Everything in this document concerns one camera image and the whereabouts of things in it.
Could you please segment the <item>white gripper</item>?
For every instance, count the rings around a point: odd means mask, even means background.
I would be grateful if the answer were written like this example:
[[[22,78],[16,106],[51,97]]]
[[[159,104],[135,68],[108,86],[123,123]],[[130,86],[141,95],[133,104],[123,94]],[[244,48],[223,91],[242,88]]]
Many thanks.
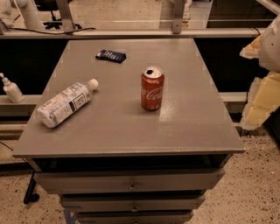
[[[248,102],[242,111],[240,127],[255,130],[280,107],[280,15],[267,27],[262,36],[243,47],[240,55],[246,59],[258,59],[268,75],[254,78],[248,92]]]

